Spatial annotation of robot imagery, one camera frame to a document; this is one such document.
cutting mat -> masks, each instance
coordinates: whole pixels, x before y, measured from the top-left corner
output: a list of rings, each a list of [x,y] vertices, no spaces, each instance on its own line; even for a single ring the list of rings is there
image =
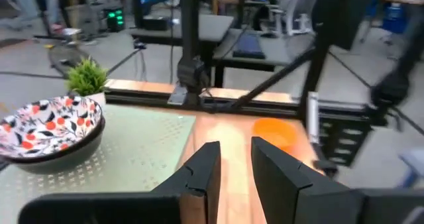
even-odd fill
[[[0,223],[15,224],[19,210],[44,194],[148,192],[171,176],[194,116],[106,105],[101,145],[86,162],[59,174],[35,175],[13,165],[0,172]]]

gray floor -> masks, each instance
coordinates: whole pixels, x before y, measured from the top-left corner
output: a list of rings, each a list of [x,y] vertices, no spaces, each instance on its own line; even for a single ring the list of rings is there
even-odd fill
[[[0,30],[0,39],[7,37],[25,37],[40,31],[40,25],[24,32]],[[367,82],[373,84],[393,67],[393,61],[386,58],[388,49],[380,40],[386,35],[383,31],[374,29],[365,44],[356,44],[350,52],[333,48],[340,57],[355,72]],[[295,56],[311,39],[296,37],[288,42],[288,53]],[[119,60],[132,51],[131,38],[125,31],[102,38],[97,46],[85,46],[104,68],[111,68]],[[174,48],[174,64],[182,53],[181,48]],[[170,47],[149,44],[144,51],[146,62],[146,77],[150,82],[169,82],[170,80]],[[28,72],[33,74],[56,75],[49,68],[46,49],[42,44],[28,42],[13,48],[0,50],[0,71]],[[111,74],[110,78],[140,80],[140,56],[130,59],[126,64]],[[270,91],[287,92],[294,97],[300,93],[307,66],[300,68],[285,80],[272,87]],[[250,70],[227,69],[225,87],[251,89],[264,81],[271,73]],[[424,126],[424,106],[422,87],[424,87],[424,67],[420,64],[412,79],[413,91],[402,105],[401,109],[413,118],[416,123]],[[44,97],[62,95],[66,92],[63,80],[47,80],[0,75],[0,101],[9,107],[19,107]],[[322,99],[338,101],[365,102],[368,90],[348,70],[343,68],[334,58],[328,57],[325,72],[319,85]],[[423,145],[424,138],[405,125],[402,133],[389,129],[376,129],[371,135],[353,168],[342,168],[339,180],[352,187],[394,187],[400,182],[406,172],[406,166],[398,158],[398,154],[409,148]]]

small green plant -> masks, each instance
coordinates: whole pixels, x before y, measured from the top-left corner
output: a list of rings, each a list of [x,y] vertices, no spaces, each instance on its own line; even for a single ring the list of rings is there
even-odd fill
[[[78,66],[70,69],[68,77],[68,89],[82,96],[103,92],[107,80],[106,71],[91,58],[82,59]]]

white chair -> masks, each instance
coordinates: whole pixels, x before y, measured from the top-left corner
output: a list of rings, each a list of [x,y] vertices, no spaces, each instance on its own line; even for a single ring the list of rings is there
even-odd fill
[[[276,14],[276,17],[280,14],[281,18],[286,22],[286,30],[289,36],[310,33],[313,32],[310,18],[316,1],[317,0],[278,0],[279,9],[273,10],[273,12]],[[297,29],[293,27],[294,22],[299,23]]]

orange bowl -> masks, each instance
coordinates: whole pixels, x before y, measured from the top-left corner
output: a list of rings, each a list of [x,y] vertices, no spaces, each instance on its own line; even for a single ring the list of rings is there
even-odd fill
[[[295,127],[284,120],[274,118],[258,119],[253,126],[253,135],[287,152],[297,139]]]

